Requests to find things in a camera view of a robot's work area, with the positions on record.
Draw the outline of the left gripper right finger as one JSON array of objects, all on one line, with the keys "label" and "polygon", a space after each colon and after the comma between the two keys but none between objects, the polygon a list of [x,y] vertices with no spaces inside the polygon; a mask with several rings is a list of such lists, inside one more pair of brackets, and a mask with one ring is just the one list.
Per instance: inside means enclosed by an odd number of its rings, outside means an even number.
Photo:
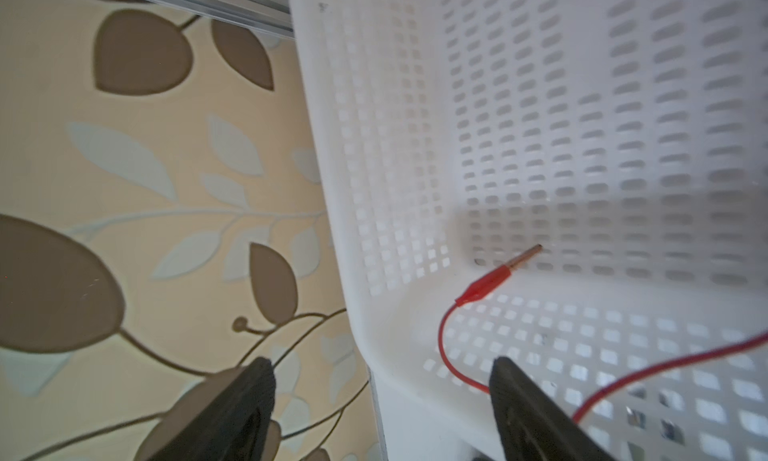
[{"label": "left gripper right finger", "polygon": [[613,460],[511,359],[494,361],[489,394],[507,460]]}]

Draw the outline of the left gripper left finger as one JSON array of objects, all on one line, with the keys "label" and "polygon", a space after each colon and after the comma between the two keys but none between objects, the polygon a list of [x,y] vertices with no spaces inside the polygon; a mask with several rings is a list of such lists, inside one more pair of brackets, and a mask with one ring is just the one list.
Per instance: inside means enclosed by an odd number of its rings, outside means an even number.
[{"label": "left gripper left finger", "polygon": [[231,368],[190,389],[142,442],[137,460],[273,458],[276,377],[269,359]]}]

